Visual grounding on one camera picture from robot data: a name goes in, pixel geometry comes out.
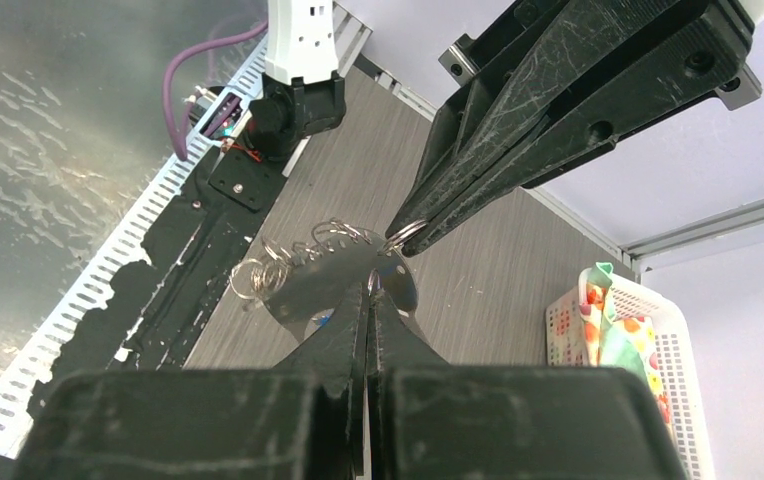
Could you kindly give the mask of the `blue tagged key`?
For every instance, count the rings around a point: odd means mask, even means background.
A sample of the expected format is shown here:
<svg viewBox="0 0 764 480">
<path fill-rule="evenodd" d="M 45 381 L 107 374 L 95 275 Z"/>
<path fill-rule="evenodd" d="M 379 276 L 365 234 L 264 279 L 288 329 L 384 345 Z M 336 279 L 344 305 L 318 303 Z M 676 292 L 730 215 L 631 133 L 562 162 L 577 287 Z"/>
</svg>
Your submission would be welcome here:
<svg viewBox="0 0 764 480">
<path fill-rule="evenodd" d="M 376 291 L 381 285 L 379 271 L 372 270 L 367 280 L 364 282 L 364 292 L 368 295 Z M 345 287 L 341 291 L 336 291 L 335 295 L 327 300 L 327 306 L 321 311 L 317 312 L 311 317 L 311 322 L 316 328 L 322 328 L 331 319 L 335 309 L 340 305 L 341 301 L 346 296 L 349 290 L 349 286 Z"/>
</svg>

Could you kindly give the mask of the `metal key organizer plate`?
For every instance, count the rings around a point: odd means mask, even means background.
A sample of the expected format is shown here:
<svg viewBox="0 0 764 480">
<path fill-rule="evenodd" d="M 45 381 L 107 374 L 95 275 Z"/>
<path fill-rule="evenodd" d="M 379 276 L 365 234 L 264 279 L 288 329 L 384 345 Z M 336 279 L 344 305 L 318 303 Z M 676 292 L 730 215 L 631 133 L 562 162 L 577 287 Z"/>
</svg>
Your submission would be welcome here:
<svg viewBox="0 0 764 480">
<path fill-rule="evenodd" d="M 246 311 L 264 308 L 301 342 L 317 329 L 311 317 L 347 286 L 362 283 L 379 271 L 381 285 L 396 308 L 412 314 L 418 289 L 400 246 L 406 236 L 386 239 L 363 227 L 333 218 L 311 230 L 311 240 L 290 248 L 260 239 L 264 253 L 233 267 L 229 287 Z"/>
</svg>

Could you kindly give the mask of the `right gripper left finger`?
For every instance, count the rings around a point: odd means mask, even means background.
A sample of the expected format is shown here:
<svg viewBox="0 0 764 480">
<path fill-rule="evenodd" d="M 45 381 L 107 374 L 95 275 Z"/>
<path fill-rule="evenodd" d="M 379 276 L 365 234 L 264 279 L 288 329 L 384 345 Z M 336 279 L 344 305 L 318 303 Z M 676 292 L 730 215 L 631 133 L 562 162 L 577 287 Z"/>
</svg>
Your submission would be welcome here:
<svg viewBox="0 0 764 480">
<path fill-rule="evenodd" d="M 369 290 L 269 369 L 93 372 L 53 392 L 17 479 L 353 479 Z"/>
</svg>

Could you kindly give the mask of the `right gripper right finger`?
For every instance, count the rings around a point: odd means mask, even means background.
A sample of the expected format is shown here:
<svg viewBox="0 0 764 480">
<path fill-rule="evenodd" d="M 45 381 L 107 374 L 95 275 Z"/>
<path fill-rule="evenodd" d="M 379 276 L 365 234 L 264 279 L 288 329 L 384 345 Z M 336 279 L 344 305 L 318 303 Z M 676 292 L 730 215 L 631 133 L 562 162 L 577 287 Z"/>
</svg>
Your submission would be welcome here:
<svg viewBox="0 0 764 480">
<path fill-rule="evenodd" d="M 453 365 L 369 303 L 374 479 L 682 479 L 648 388 L 618 368 Z"/>
</svg>

